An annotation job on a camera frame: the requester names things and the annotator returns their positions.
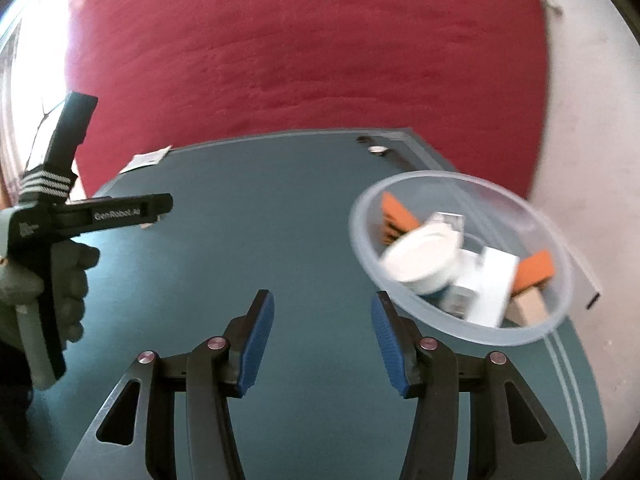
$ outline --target table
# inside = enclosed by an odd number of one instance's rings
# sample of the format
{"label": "table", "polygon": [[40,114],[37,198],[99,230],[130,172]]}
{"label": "table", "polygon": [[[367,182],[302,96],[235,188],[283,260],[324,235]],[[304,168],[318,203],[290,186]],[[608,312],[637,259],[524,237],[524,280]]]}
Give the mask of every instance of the table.
{"label": "table", "polygon": [[[388,382],[371,327],[376,291],[350,247],[356,197],[401,170],[355,142],[381,136],[418,168],[450,169],[406,130],[285,132],[197,144],[119,175],[98,196],[170,192],[174,210],[142,230],[84,235],[102,259],[89,271],[85,336],[68,373],[37,393],[29,454],[57,479],[135,356],[188,352],[243,314],[255,292],[276,316],[255,386],[230,411],[249,479],[397,478],[415,411]],[[491,349],[420,324],[456,352]],[[584,478],[606,469],[606,430],[590,366],[570,321],[504,352],[568,444]],[[189,478],[184,397],[177,399],[178,474]],[[460,403],[455,478],[466,478],[468,397]]]}

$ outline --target white logo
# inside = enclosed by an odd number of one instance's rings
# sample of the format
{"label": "white logo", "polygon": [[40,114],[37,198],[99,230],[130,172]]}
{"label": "white logo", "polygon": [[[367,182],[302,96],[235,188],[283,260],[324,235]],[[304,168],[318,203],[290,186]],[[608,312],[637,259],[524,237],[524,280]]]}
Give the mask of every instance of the white logo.
{"label": "white logo", "polygon": [[40,226],[38,224],[29,225],[27,222],[20,222],[18,227],[20,228],[20,236],[22,238],[26,238],[27,236],[33,235],[36,229]]}
{"label": "white logo", "polygon": [[111,218],[123,218],[125,216],[140,216],[140,209],[124,209],[120,211],[108,211],[106,213],[94,213],[96,220],[108,220]]}

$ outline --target red fabric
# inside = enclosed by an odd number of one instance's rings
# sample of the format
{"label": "red fabric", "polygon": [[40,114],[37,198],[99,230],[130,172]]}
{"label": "red fabric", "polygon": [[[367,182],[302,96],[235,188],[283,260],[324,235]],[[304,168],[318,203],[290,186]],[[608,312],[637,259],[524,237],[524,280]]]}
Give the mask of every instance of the red fabric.
{"label": "red fabric", "polygon": [[539,0],[75,0],[67,76],[97,95],[89,194],[135,153],[289,128],[410,126],[524,195],[546,91]]}

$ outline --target translucent plastic container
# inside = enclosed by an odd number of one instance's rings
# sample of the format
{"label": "translucent plastic container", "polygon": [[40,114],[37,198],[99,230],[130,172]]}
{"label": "translucent plastic container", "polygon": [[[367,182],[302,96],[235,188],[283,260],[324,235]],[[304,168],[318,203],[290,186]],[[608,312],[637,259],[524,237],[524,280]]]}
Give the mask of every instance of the translucent plastic container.
{"label": "translucent plastic container", "polygon": [[[548,249],[556,273],[542,290],[549,317],[521,328],[491,328],[455,318],[390,279],[378,263],[384,191],[391,192],[420,221],[433,212],[465,216],[463,248],[479,253],[489,246],[520,259]],[[369,187],[356,200],[350,215],[351,245],[369,277],[391,299],[420,321],[453,336],[492,346],[516,346],[552,332],[571,306],[574,276],[561,235],[546,217],[512,192],[480,178],[447,171],[398,174]]]}

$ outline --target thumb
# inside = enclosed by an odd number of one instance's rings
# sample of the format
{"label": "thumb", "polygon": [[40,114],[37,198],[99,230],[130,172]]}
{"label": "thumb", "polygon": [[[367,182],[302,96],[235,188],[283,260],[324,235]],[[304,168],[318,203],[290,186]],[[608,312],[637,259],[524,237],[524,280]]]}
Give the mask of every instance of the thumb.
{"label": "thumb", "polygon": [[7,305],[29,303],[44,290],[39,276],[6,258],[0,261],[0,301]]}

